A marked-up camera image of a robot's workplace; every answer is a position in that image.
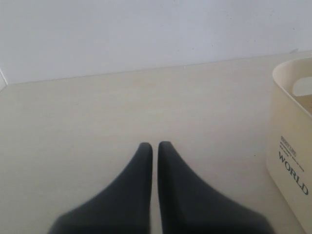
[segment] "plastic container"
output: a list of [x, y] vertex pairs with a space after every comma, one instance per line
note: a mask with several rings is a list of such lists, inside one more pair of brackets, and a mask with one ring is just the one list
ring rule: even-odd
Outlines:
[[273, 71], [267, 168], [303, 229], [312, 234], [312, 90], [293, 88], [312, 77], [312, 58], [288, 61]]

